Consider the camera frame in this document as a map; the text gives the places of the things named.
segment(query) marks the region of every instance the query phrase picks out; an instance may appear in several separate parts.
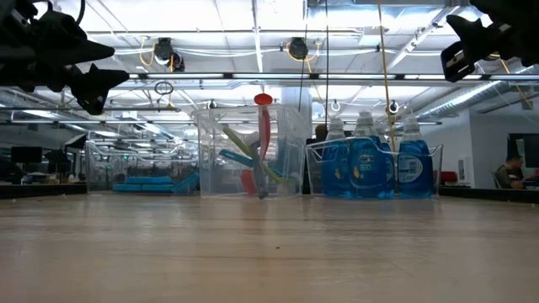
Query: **wooden tabletop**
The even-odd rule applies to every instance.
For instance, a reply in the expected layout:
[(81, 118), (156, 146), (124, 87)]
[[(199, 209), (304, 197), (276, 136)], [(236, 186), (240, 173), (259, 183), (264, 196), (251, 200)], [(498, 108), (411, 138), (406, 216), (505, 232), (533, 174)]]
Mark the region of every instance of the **wooden tabletop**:
[(90, 194), (0, 201), (0, 302), (538, 302), (539, 208)]

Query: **clear plastic container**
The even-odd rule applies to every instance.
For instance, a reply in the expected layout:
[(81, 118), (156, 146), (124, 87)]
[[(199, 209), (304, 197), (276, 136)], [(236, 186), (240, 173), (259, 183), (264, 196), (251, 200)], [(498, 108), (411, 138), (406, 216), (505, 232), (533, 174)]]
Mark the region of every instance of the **clear plastic container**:
[(156, 153), (137, 153), (87, 142), (88, 192), (194, 194), (199, 185), (198, 145), (179, 142), (169, 148)]
[[(267, 110), (270, 136), (262, 161), (253, 161), (264, 136), (260, 111)], [(291, 198), (302, 193), (305, 144), (312, 129), (289, 105), (205, 109), (195, 112), (200, 143), (200, 194), (210, 197)]]
[[(306, 147), (307, 150), (307, 167), (309, 172), (309, 180), (311, 185), (311, 194), (314, 195), (325, 195), (331, 198), (346, 198), (346, 194), (342, 193), (334, 193), (332, 195), (328, 195), (327, 193), (324, 194), (323, 192), (323, 176), (320, 172), (323, 170), (323, 166), (331, 164), (332, 162), (340, 161), (337, 157), (328, 158), (325, 157), (325, 154), (328, 154), (330, 152), (330, 149), (336, 142), (346, 142), (346, 145), (349, 147), (349, 149), (352, 148), (353, 142), (357, 139), (367, 139), (371, 140), (367, 137), (348, 137), (345, 139), (339, 139), (335, 141), (325, 141), (325, 142), (319, 142), (319, 143), (313, 143)], [(392, 157), (394, 159), (394, 162), (396, 163), (397, 167), (395, 172), (399, 172), (398, 167), (398, 159), (399, 159), (399, 153), (398, 152), (391, 152), (391, 151), (383, 151), (382, 149), (378, 148), (378, 151), (380, 152), (380, 157)], [(429, 147), (430, 154), (428, 157), (432, 159), (432, 195), (424, 196), (424, 198), (433, 198), (438, 197), (439, 189), (440, 189), (440, 174), (441, 174), (441, 160), (442, 160), (442, 152), (443, 152), (443, 146), (434, 146)], [(403, 198), (406, 199), (408, 197), (399, 197), (398, 194), (398, 175), (394, 178), (395, 181), (395, 194), (391, 195), (380, 195), (379, 199), (398, 199)], [(356, 195), (349, 196), (350, 199), (360, 199), (361, 197), (361, 189), (358, 189), (358, 193)]]

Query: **blue dish soap bottle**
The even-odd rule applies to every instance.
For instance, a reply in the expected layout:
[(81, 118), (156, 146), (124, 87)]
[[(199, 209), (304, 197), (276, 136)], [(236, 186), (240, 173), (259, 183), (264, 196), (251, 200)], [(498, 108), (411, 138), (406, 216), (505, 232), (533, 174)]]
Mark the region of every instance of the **blue dish soap bottle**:
[[(381, 142), (380, 149), (384, 152), (391, 152), (391, 147), (384, 137), (386, 126), (382, 123), (376, 124), (376, 132)], [(383, 156), (386, 161), (386, 184), (384, 185), (383, 197), (380, 198), (392, 199), (395, 196), (395, 159), (390, 153), (384, 153)]]
[(435, 191), (432, 157), (415, 117), (404, 120), (404, 135), (398, 150), (400, 198), (429, 198)]
[(328, 143), (324, 144), (322, 155), (322, 191), (324, 195), (338, 198), (352, 198), (348, 165), (349, 147), (344, 140), (344, 123), (339, 118), (331, 119)]
[(360, 112), (350, 148), (350, 180), (356, 198), (383, 196), (386, 161), (380, 152), (380, 137), (369, 112)]

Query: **man sitting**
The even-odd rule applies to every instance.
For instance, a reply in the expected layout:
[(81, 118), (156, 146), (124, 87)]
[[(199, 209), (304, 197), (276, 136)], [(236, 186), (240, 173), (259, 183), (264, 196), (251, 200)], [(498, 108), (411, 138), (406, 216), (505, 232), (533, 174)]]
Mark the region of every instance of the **man sitting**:
[(522, 182), (522, 157), (519, 155), (509, 155), (505, 164), (498, 168), (495, 173), (496, 180), (502, 189), (526, 189)]

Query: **chair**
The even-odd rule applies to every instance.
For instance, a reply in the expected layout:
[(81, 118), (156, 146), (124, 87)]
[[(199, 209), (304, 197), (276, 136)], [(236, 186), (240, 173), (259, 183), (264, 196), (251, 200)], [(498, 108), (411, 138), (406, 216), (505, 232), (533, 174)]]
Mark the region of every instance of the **chair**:
[(498, 181), (498, 178), (496, 178), (496, 173), (494, 172), (490, 172), (490, 174), (492, 175), (492, 178), (494, 179), (494, 186), (496, 187), (496, 189), (501, 189), (501, 185), (499, 185), (499, 181)]

